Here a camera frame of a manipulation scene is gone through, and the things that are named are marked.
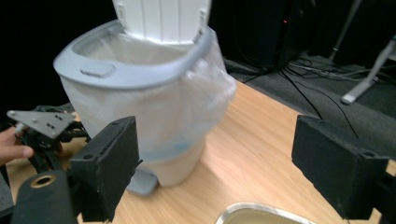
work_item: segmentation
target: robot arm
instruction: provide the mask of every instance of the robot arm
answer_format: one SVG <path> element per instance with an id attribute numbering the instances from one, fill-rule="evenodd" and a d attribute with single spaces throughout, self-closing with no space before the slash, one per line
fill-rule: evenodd
<path id="1" fill-rule="evenodd" d="M 111 221 L 126 187 L 141 162 L 133 116 L 108 124 L 93 139 L 72 114 L 58 111 L 8 111 L 16 135 L 32 147 L 37 175 L 22 183 L 11 224 Z M 87 145 L 64 170 L 56 157 L 62 142 L 86 137 Z"/>

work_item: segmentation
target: floor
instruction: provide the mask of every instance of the floor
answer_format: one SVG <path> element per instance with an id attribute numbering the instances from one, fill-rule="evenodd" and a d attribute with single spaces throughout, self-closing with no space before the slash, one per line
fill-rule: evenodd
<path id="1" fill-rule="evenodd" d="M 369 68 L 353 64 L 339 66 L 305 52 L 269 74 L 226 65 L 236 80 L 303 114 L 322 117 L 358 137 L 371 151 L 396 160 L 394 64 L 384 66 L 377 83 L 352 105 L 342 104 L 341 97 L 367 76 Z"/>

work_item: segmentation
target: open lid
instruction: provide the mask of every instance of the open lid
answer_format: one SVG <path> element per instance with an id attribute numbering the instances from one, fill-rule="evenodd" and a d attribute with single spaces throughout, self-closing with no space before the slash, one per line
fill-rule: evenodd
<path id="1" fill-rule="evenodd" d="M 211 0 L 113 0 L 126 34 L 163 44 L 191 44 L 207 24 Z"/>

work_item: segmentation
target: black cable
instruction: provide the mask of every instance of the black cable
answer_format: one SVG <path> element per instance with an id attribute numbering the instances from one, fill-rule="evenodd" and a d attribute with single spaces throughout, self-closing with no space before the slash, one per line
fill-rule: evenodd
<path id="1" fill-rule="evenodd" d="M 325 77 L 325 78 L 327 78 L 329 80 L 333 80 L 333 81 L 359 81 L 359 80 L 354 80 L 353 78 L 342 77 L 342 75 L 343 75 L 342 73 L 339 75 L 332 75 L 332 72 L 334 72 L 334 71 L 322 70 L 322 69 L 318 69 L 315 67 L 309 67 L 309 66 L 306 66 L 305 68 L 312 68 L 315 70 L 306 70 L 305 69 L 307 71 L 306 75 L 303 75 L 303 76 L 299 75 L 299 77 L 303 77 L 305 79 L 315 79 L 315 78 Z M 288 70 L 289 72 L 292 71 L 294 74 L 297 73 L 295 70 L 292 70 L 288 65 L 285 67 L 285 70 Z M 361 73 L 357 73 L 357 74 L 355 74 L 355 76 L 361 77 Z"/>
<path id="2" fill-rule="evenodd" d="M 309 61 L 311 65 L 313 65 L 312 62 L 314 62 L 314 63 L 321 63 L 321 64 L 324 64 L 324 65 L 327 65 L 327 66 L 334 67 L 334 68 L 336 68 L 336 69 L 341 69 L 341 70 L 344 70 L 344 71 L 346 71 L 346 72 L 350 72 L 348 69 L 345 69 L 345 68 L 341 67 L 341 65 L 338 65 L 338 64 L 336 64 L 336 63 L 324 63 L 324 62 L 320 62 L 320 61 L 312 61 L 312 60 L 308 60 L 308 59 L 303 58 L 303 57 L 299 57 L 299 59 L 304 60 L 304 61 Z"/>
<path id="3" fill-rule="evenodd" d="M 292 70 L 288 66 L 285 66 L 284 69 L 286 71 L 288 71 L 290 74 L 292 74 L 292 75 L 294 75 L 296 77 L 302 77 L 302 78 L 305 78 L 305 79 L 315 79 L 315 78 L 321 78 L 322 77 L 322 76 L 320 76 L 318 74 L 315 74 L 315 73 L 313 74 L 313 76 L 309 77 L 312 74 L 312 72 L 310 72 L 310 71 L 306 72 L 305 75 L 301 75 L 300 73 L 296 72 L 295 70 Z"/>
<path id="4" fill-rule="evenodd" d="M 261 75 L 261 76 L 255 76 L 255 77 L 250 77 L 250 78 L 248 78 L 248 79 L 246 79 L 246 80 L 243 80 L 242 81 L 242 83 L 247 83 L 247 82 L 249 82 L 249 81 L 251 81 L 251 80 L 253 80 L 253 79 L 256 79 L 257 77 L 262 77 L 263 75 Z"/>
<path id="5" fill-rule="evenodd" d="M 299 57 L 298 59 L 301 59 L 301 60 L 303 60 L 303 61 L 307 61 L 307 62 L 309 62 L 310 65 L 313 65 L 312 62 L 311 62 L 311 60 L 309 60 L 309 59 L 302 58 L 302 57 Z M 296 59 L 296 60 L 294 60 L 294 61 L 297 62 L 297 63 L 299 63 L 299 64 L 301 64 L 301 65 L 305 65 L 304 63 L 298 62 L 298 61 L 297 61 L 298 59 Z"/>
<path id="6" fill-rule="evenodd" d="M 234 2 L 234 0 L 231 1 L 231 6 L 232 6 L 231 12 L 233 13 L 233 38 L 234 38 L 234 41 L 235 41 L 235 45 L 236 45 L 236 47 L 237 47 L 237 49 L 238 49 L 238 52 L 239 52 L 239 53 L 241 54 L 241 56 L 242 56 L 247 62 L 249 62 L 250 64 L 253 64 L 253 65 L 259 66 L 259 67 L 270 67 L 270 68 L 273 67 L 271 64 L 261 64 L 261 63 L 253 62 L 253 61 L 258 61 L 258 60 L 255 59 L 255 58 L 252 58 L 252 57 L 248 57 L 248 56 L 245 54 L 245 52 L 242 51 L 241 47 L 239 46 L 239 40 L 238 40 L 238 37 L 237 37 L 237 30 L 236 30 L 236 15 L 235 15 L 235 2 Z"/>
<path id="7" fill-rule="evenodd" d="M 323 73 L 338 73 L 339 75 L 343 75 L 343 74 L 347 74 L 347 73 L 353 72 L 351 70 L 347 70 L 345 68 L 336 67 L 336 66 L 332 66 L 332 68 L 324 69 L 324 68 L 320 68 L 320 66 L 314 66 L 313 64 L 305 65 L 305 64 L 300 63 L 298 61 L 292 61 L 291 63 L 297 63 L 296 65 L 300 65 L 301 67 L 305 67 L 305 68 L 320 70 Z"/>
<path id="8" fill-rule="evenodd" d="M 305 88 L 307 88 L 307 89 L 309 89 L 309 90 L 311 90 L 311 91 L 320 92 L 321 94 L 323 94 L 324 96 L 326 96 L 327 98 L 329 98 L 333 103 L 335 103 L 335 104 L 337 105 L 337 107 L 341 110 L 341 112 L 343 113 L 344 118 L 346 118 L 346 122 L 347 122 L 347 124 L 349 125 L 349 128 L 350 128 L 350 129 L 352 130 L 352 132 L 355 134 L 356 138 L 359 139 L 358 134 L 355 132 L 355 129 L 353 128 L 352 124 L 350 123 L 350 121 L 349 121 L 349 119 L 348 119 L 348 117 L 347 117 L 347 114 L 344 112 L 344 110 L 341 108 L 341 106 L 340 106 L 339 104 L 337 104 L 337 103 L 334 101 L 334 99 L 332 99 L 332 97 L 330 97 L 329 95 L 327 95 L 327 94 L 324 93 L 323 91 L 319 91 L 319 90 L 316 90 L 316 89 L 307 87 L 307 86 L 305 86 L 305 85 L 304 85 L 303 83 L 301 83 L 301 82 L 293 81 L 293 80 L 291 80 L 291 79 L 290 79 L 290 81 L 292 81 L 293 83 L 297 83 L 297 84 L 299 84 L 299 85 L 301 85 L 301 86 L 303 86 L 303 87 L 305 87 Z"/>
<path id="9" fill-rule="evenodd" d="M 291 80 L 291 79 L 288 77 L 288 75 L 286 75 L 286 74 L 282 71 L 282 69 L 279 69 L 279 70 L 278 70 L 278 73 L 279 73 L 280 76 L 283 75 L 282 77 L 285 78 L 286 80 L 288 80 L 288 81 L 291 83 L 291 85 L 293 85 L 293 87 L 305 98 L 305 100 L 312 106 L 312 108 L 314 108 L 314 110 L 315 110 L 315 112 L 317 112 L 319 118 L 320 118 L 320 119 L 323 119 L 323 117 L 320 115 L 320 113 L 319 113 L 319 111 L 317 110 L 317 108 L 311 103 L 311 101 L 310 101 L 308 98 L 306 98 L 305 94 L 303 94 L 303 92 L 300 91 L 300 89 L 296 86 L 296 84 L 294 84 L 293 80 Z"/>

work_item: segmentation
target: hand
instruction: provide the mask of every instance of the hand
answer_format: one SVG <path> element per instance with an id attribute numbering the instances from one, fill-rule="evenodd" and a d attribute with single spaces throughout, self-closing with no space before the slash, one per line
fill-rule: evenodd
<path id="1" fill-rule="evenodd" d="M 4 165 L 14 159 L 30 158 L 34 155 L 33 149 L 21 145 L 14 133 L 14 127 L 0 132 L 0 165 Z"/>

